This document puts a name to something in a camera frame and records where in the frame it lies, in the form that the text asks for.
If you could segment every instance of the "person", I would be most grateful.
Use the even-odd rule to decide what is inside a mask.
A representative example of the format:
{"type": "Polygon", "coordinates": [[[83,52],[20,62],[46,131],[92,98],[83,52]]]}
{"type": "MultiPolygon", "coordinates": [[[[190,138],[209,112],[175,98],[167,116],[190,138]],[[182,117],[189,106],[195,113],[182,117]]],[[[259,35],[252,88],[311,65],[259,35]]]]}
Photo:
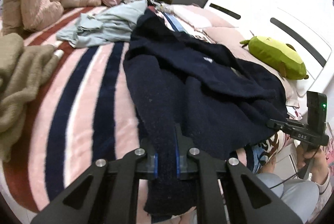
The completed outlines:
{"type": "Polygon", "coordinates": [[[257,177],[268,188],[280,184],[271,190],[301,218],[303,223],[307,223],[308,221],[312,222],[325,206],[332,194],[332,186],[329,181],[326,155],[322,149],[305,152],[303,147],[299,145],[296,151],[298,169],[305,166],[305,159],[314,156],[311,181],[291,179],[280,184],[283,180],[273,174],[276,163],[275,156],[259,170],[257,177]]]}

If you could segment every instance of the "headboard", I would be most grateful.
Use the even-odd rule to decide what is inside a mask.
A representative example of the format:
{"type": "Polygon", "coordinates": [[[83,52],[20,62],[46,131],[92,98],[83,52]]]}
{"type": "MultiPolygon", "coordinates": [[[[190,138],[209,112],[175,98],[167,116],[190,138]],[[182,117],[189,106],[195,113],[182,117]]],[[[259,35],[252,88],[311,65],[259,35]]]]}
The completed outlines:
{"type": "Polygon", "coordinates": [[[297,90],[300,112],[305,114],[306,92],[323,93],[334,75],[334,39],[325,39],[273,0],[208,0],[205,8],[235,27],[290,43],[295,48],[306,65],[309,79],[290,83],[297,90]]]}

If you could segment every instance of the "device with green light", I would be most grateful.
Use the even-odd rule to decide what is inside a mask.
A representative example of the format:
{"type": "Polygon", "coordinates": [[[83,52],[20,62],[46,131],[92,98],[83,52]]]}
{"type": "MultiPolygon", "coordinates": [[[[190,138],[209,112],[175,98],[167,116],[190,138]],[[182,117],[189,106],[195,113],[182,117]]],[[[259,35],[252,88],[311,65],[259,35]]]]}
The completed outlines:
{"type": "MultiPolygon", "coordinates": [[[[308,117],[307,124],[299,121],[269,120],[267,127],[277,131],[282,130],[291,138],[299,140],[306,151],[316,150],[320,146],[327,146],[329,136],[325,134],[327,115],[327,96],[313,91],[307,92],[308,117]]],[[[301,179],[307,179],[314,159],[305,160],[305,167],[298,173],[301,179]]]]}

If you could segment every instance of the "navy sweater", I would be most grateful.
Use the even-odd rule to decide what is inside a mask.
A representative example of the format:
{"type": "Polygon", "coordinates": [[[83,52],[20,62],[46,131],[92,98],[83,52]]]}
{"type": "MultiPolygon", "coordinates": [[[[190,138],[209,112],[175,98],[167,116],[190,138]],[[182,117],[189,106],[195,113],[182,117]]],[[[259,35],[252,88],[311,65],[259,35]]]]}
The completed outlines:
{"type": "Polygon", "coordinates": [[[196,205],[195,183],[176,177],[175,123],[200,150],[225,160],[271,137],[268,119],[287,117],[276,76],[223,45],[170,31],[150,10],[132,33],[124,70],[140,138],[148,136],[158,153],[159,177],[149,183],[145,206],[153,215],[179,215],[196,205]]]}

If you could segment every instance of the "black headboard slot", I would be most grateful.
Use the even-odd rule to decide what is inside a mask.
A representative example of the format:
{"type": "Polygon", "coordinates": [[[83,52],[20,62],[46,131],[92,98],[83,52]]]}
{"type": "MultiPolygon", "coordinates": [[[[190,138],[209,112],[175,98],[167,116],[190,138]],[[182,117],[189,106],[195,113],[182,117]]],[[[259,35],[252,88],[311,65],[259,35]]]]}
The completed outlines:
{"type": "Polygon", "coordinates": [[[217,10],[219,10],[219,11],[221,11],[221,12],[227,14],[227,15],[230,15],[231,17],[233,17],[233,18],[235,18],[237,20],[239,20],[241,18],[241,16],[239,14],[236,14],[235,12],[233,12],[231,10],[228,10],[226,8],[222,8],[222,7],[218,6],[218,5],[210,4],[210,7],[211,8],[215,8],[215,9],[217,9],[217,10]]]}
{"type": "Polygon", "coordinates": [[[323,58],[323,56],[301,35],[275,18],[271,18],[270,22],[298,41],[319,62],[322,67],[326,65],[326,60],[323,58]]]}

